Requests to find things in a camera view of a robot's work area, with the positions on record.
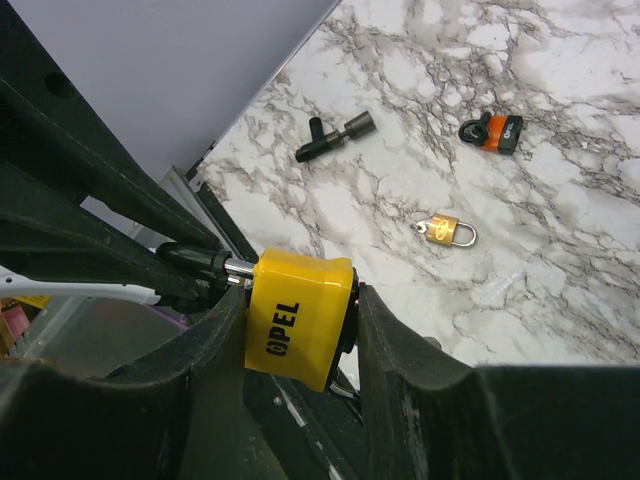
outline small brass padlock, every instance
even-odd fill
[[[473,234],[471,240],[467,243],[454,242],[453,236],[458,226],[470,230]],[[447,215],[441,215],[439,213],[433,215],[429,220],[422,220],[416,223],[413,228],[418,233],[424,233],[425,239],[428,242],[439,243],[447,247],[453,245],[455,247],[467,248],[476,243],[478,238],[478,232],[476,232],[473,226],[468,223],[462,223],[455,217],[448,217]]]

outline yellow padlock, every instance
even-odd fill
[[[323,391],[354,281],[351,260],[268,249],[253,269],[245,366]]]
[[[472,237],[467,243],[457,243],[454,241],[453,236],[455,235],[456,228],[458,226],[467,228],[471,231]],[[425,239],[428,242],[439,243],[440,245],[445,245],[447,247],[450,247],[451,245],[462,248],[470,247],[476,243],[478,238],[478,233],[473,226],[468,223],[463,223],[455,217],[449,217],[439,213],[433,215],[429,220],[423,220],[416,223],[414,228],[418,233],[425,234]]]

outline white wall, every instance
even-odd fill
[[[190,166],[335,0],[10,0],[155,179]]]

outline marble countertop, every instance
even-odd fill
[[[636,363],[639,35],[637,0],[344,0],[199,173],[259,253],[351,258],[464,362]],[[485,109],[525,117],[514,156],[458,139]],[[377,132],[296,163],[311,116],[363,110]],[[435,212],[478,243],[427,243]]]

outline pink object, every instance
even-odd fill
[[[18,338],[22,335],[22,332],[31,325],[29,323],[29,319],[24,314],[24,311],[19,306],[2,312],[2,316],[7,322],[9,330],[11,330],[11,333],[13,334],[13,338]]]

